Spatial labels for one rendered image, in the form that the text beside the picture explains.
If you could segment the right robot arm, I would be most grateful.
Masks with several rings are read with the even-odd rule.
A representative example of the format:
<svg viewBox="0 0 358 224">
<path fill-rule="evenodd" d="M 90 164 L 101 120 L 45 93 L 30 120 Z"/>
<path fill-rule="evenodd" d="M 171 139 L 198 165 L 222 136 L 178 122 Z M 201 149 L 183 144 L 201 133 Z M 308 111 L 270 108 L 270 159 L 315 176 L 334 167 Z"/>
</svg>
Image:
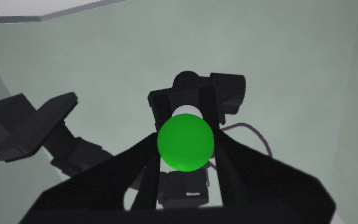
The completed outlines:
<svg viewBox="0 0 358 224">
<path fill-rule="evenodd" d="M 244 75 L 210 73 L 210 77 L 199 76 L 192 71 L 179 73 L 173 82 L 178 80 L 195 79 L 199 83 L 219 80 L 222 85 L 223 107 L 225 114 L 235 115 L 242 104 L 246 90 Z M 64 119 L 78 104 L 76 101 L 59 122 L 52 128 L 40 144 L 24 156 L 4 160 L 6 163 L 25 159 L 35 155 L 44 146 L 54 157 L 50 164 L 61 173 L 73 177 L 114 155 L 102 149 L 102 146 L 91 143 L 81 137 L 74 137 L 65 125 Z M 43 145 L 43 143 L 45 143 Z M 77 143 L 77 144 L 76 144 Z M 209 203 L 208 188 L 205 181 L 205 168 L 209 168 L 209 161 L 194 171 L 160 172 L 157 200 L 163 208 L 198 207 Z M 144 169 L 129 188 L 139 190 Z M 183 175 L 184 172 L 184 175 Z M 185 190 L 186 189 L 186 190 Z M 200 195 L 187 195 L 200 193 Z"/>
</svg>

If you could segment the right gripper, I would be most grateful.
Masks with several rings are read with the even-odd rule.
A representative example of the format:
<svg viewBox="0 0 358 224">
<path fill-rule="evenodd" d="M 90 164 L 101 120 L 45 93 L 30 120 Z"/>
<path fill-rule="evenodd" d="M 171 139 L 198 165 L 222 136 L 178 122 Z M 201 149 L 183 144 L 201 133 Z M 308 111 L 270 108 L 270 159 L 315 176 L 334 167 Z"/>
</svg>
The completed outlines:
<svg viewBox="0 0 358 224">
<path fill-rule="evenodd" d="M 203 120 L 212 129 L 212 132 L 213 127 L 220 129 L 219 124 L 224 125 L 226 123 L 220 81 L 195 83 L 199 82 L 192 78 L 178 80 L 172 88 L 155 90 L 149 93 L 147 98 L 153 111 L 158 134 L 163 124 L 172 117 L 173 112 L 183 105 L 192 104 L 191 106 L 196 107 L 201 112 Z M 162 119 L 162 122 L 160 119 Z"/>
</svg>

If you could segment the grey table edge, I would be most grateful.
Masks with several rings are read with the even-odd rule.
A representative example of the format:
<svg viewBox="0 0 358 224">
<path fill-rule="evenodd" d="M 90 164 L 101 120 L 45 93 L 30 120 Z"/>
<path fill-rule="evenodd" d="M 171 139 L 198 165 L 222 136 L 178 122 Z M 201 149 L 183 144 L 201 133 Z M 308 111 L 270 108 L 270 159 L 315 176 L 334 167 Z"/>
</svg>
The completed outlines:
<svg viewBox="0 0 358 224">
<path fill-rule="evenodd" d="M 44 22 L 47 20 L 111 5 L 116 4 L 120 2 L 124 2 L 128 0 L 102 0 L 62 11 L 58 11 L 55 13 L 39 16 L 39 17 L 30 17 L 30 16 L 0 16 L 0 24 L 6 24 L 6 23 L 32 23 L 32 22 Z"/>
</svg>

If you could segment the green ball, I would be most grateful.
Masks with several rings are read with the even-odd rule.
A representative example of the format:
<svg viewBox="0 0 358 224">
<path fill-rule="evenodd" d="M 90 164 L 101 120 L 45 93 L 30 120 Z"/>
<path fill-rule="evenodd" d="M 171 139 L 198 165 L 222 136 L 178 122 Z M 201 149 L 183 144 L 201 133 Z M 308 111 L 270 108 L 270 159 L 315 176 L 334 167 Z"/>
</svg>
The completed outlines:
<svg viewBox="0 0 358 224">
<path fill-rule="evenodd" d="M 164 162 L 179 171 L 201 168 L 214 151 L 210 126 L 193 114 L 178 114 L 161 127 L 157 139 L 158 151 Z"/>
</svg>

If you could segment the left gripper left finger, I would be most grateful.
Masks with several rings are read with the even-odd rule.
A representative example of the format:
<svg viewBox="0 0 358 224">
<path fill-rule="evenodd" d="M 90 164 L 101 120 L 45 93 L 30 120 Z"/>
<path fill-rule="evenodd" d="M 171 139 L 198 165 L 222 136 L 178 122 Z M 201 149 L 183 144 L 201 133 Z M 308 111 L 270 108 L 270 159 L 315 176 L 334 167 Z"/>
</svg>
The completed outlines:
<svg viewBox="0 0 358 224">
<path fill-rule="evenodd" d="M 43 191 L 28 212 L 125 210 L 125 193 L 144 167 L 130 210 L 156 209 L 161 162 L 157 139 L 158 133 L 154 132 L 131 148 Z"/>
</svg>

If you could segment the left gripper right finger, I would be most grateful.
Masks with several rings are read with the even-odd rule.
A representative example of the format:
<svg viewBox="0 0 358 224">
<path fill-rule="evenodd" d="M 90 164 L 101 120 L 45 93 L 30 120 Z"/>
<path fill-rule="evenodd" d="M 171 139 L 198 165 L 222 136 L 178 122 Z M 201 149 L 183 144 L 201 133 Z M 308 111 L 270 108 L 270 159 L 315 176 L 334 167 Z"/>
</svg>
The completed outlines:
<svg viewBox="0 0 358 224">
<path fill-rule="evenodd" d="M 223 205 L 284 203 L 297 210 L 304 224 L 331 223 L 336 203 L 318 178 L 235 141 L 217 127 L 213 137 Z"/>
</svg>

